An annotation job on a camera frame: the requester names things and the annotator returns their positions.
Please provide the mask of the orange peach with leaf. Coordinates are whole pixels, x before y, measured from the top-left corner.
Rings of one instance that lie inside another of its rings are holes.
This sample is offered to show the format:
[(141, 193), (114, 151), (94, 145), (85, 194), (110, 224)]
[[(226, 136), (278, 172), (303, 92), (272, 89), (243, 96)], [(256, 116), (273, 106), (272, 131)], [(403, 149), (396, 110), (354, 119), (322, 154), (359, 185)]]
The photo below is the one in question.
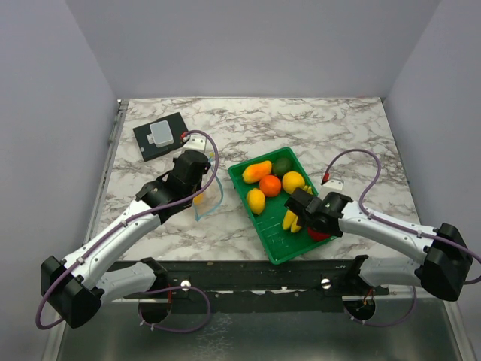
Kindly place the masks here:
[(205, 199), (206, 199), (206, 192), (202, 192), (193, 199), (193, 204), (200, 205), (204, 202)]

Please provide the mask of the clear zip top bag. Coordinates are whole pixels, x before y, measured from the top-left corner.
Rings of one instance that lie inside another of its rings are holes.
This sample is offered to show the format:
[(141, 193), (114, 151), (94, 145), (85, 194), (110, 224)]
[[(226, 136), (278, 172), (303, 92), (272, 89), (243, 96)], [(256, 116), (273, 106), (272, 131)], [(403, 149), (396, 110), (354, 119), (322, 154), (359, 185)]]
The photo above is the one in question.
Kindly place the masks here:
[(192, 201), (192, 207), (195, 212), (195, 220), (200, 222), (207, 215), (212, 214), (216, 209), (222, 204), (224, 199), (224, 189), (222, 183), (218, 177), (215, 175), (213, 182), (205, 190), (206, 199), (200, 205), (194, 205)]

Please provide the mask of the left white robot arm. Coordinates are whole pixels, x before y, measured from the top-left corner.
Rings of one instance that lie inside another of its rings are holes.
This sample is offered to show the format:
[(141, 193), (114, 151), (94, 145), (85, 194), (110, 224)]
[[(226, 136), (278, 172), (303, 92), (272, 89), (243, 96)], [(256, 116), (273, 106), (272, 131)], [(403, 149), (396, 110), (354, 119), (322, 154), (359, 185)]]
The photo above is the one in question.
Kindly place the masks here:
[(139, 261), (129, 268), (109, 268), (131, 246), (170, 217), (192, 206), (211, 167), (207, 156), (186, 150), (174, 167), (144, 184), (127, 209), (94, 239), (73, 253), (41, 264), (41, 304), (49, 304), (72, 329), (89, 322), (111, 300), (145, 292), (161, 295), (166, 286), (162, 267)]

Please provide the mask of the red apple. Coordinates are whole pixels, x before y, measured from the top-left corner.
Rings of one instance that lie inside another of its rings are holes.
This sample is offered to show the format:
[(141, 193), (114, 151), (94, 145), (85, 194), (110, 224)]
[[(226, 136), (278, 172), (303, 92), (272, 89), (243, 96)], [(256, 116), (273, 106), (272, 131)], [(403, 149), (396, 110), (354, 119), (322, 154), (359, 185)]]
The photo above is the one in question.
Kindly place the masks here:
[(310, 228), (310, 227), (307, 227), (307, 234), (308, 234), (315, 242), (325, 241), (326, 239), (329, 239), (329, 238), (331, 237), (329, 234), (316, 231), (315, 229), (312, 229), (312, 228)]

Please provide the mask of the green plastic tray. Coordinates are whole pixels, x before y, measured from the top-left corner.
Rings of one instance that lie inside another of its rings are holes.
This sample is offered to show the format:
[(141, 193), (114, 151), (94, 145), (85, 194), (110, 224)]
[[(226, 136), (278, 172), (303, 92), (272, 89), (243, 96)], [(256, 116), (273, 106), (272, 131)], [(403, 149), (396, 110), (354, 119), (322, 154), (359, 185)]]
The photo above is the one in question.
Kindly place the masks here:
[(269, 260), (275, 265), (294, 259), (297, 256), (336, 239), (334, 236), (331, 236), (321, 241), (316, 241), (310, 237), (308, 229), (305, 227), (296, 233), (282, 229), (282, 221), (287, 212), (284, 204), (289, 198), (289, 194), (283, 190), (278, 196), (266, 201), (265, 209), (260, 215), (252, 213), (247, 204), (247, 193), (255, 186), (253, 184), (246, 184), (242, 180), (242, 173), (249, 165), (266, 160), (275, 162), (279, 158), (289, 159), (292, 162), (292, 169), (303, 176), (307, 185), (312, 187), (313, 194), (316, 196), (319, 194), (318, 189), (315, 188), (313, 182), (290, 147), (282, 147), (254, 159), (240, 162), (228, 169), (234, 188), (247, 210), (247, 214), (253, 223), (265, 252)]

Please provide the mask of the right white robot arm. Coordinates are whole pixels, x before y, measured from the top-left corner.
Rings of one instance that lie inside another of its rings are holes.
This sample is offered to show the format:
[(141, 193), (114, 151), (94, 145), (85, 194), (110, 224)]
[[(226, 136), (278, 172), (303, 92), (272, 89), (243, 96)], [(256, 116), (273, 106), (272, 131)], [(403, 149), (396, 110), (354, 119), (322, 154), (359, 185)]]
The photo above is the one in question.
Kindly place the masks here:
[(345, 276), (346, 288), (362, 294), (370, 287), (403, 285), (421, 287), (444, 301), (458, 300), (473, 257), (459, 231), (447, 223), (435, 229), (367, 211), (337, 192), (324, 199), (296, 189), (285, 206), (301, 224), (334, 237), (357, 235), (389, 247), (400, 258), (359, 256)]

